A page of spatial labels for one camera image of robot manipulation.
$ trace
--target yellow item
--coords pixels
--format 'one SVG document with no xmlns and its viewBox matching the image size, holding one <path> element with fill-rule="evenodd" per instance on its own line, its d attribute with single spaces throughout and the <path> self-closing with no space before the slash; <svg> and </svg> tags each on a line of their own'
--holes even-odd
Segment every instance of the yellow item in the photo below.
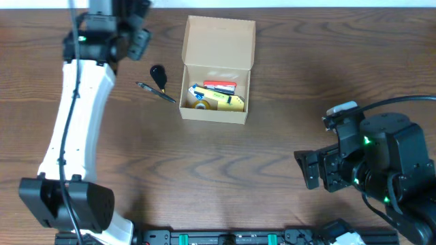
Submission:
<svg viewBox="0 0 436 245">
<path fill-rule="evenodd" d="M 196 101 L 193 105 L 192 108 L 194 109 L 202 109 L 202 110 L 210 110 L 211 109 L 211 105 L 209 105 L 209 103 L 205 100 L 199 100 Z"/>
<path fill-rule="evenodd" d="M 216 101 L 222 101 L 222 102 L 229 102 L 230 100 L 230 96 L 229 95 L 224 95 L 223 93 L 218 93 L 218 92 L 214 92 L 214 91 L 210 91 L 204 88 L 200 88 L 199 86 L 196 86 L 194 88 L 194 92 L 195 93 L 199 93 L 203 96 L 205 96 L 206 98 L 209 99 L 214 99 Z"/>
<path fill-rule="evenodd" d="M 237 95 L 230 95 L 230 103 L 218 101 L 218 110 L 229 112 L 244 112 L 244 99 Z"/>
</svg>

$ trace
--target cardboard box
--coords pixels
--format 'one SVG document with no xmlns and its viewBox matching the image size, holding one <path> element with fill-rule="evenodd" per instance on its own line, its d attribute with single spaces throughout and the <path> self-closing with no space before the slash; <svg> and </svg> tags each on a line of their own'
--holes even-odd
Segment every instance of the cardboard box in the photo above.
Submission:
<svg viewBox="0 0 436 245">
<path fill-rule="evenodd" d="M 250 73 L 254 61 L 255 22 L 189 16 L 183 41 L 182 91 L 179 109 L 183 119 L 245 124 L 248 114 Z M 217 102 L 207 100 L 212 109 L 193 109 L 197 99 L 188 92 L 205 80 L 235 82 L 235 95 L 244 100 L 244 112 L 217 111 Z"/>
</svg>

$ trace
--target green led light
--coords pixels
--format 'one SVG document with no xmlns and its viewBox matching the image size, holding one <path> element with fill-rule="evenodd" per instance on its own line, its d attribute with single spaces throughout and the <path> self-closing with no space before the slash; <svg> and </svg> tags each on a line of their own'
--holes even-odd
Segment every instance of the green led light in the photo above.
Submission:
<svg viewBox="0 0 436 245">
<path fill-rule="evenodd" d="M 367 145 L 367 144 L 369 144 L 369 143 L 371 143 L 371 140 L 369 140 L 367 136 L 364 136 L 364 137 L 363 137 L 363 144 L 366 144 L 366 145 Z"/>
</svg>

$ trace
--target box lid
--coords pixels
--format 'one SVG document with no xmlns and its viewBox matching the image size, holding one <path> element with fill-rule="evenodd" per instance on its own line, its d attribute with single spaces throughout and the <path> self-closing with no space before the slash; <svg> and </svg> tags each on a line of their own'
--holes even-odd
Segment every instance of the box lid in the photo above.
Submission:
<svg viewBox="0 0 436 245">
<path fill-rule="evenodd" d="M 189 16 L 183 40 L 186 65 L 251 69 L 255 21 Z"/>
</svg>

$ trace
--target wood grain surface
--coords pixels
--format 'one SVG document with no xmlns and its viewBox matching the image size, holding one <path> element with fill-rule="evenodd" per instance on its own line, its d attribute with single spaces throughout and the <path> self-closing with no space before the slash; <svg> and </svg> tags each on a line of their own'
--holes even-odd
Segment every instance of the wood grain surface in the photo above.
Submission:
<svg viewBox="0 0 436 245">
<path fill-rule="evenodd" d="M 188 15 L 256 21 L 246 125 L 182 120 L 177 105 L 135 85 L 152 84 L 149 69 L 161 63 L 166 91 L 179 98 Z M 336 218 L 387 227 L 353 188 L 307 190 L 293 152 L 336 142 L 320 120 L 336 104 L 436 94 L 436 9 L 152 10 L 145 26 L 153 40 L 141 61 L 121 62 L 97 147 L 98 183 L 114 191 L 121 214 L 173 229 L 282 229 Z M 36 175 L 52 135 L 69 28 L 65 10 L 0 11 L 1 244 L 54 241 L 56 231 L 19 199 L 18 183 Z M 368 115 L 407 114 L 436 159 L 435 108 L 402 103 Z"/>
</svg>

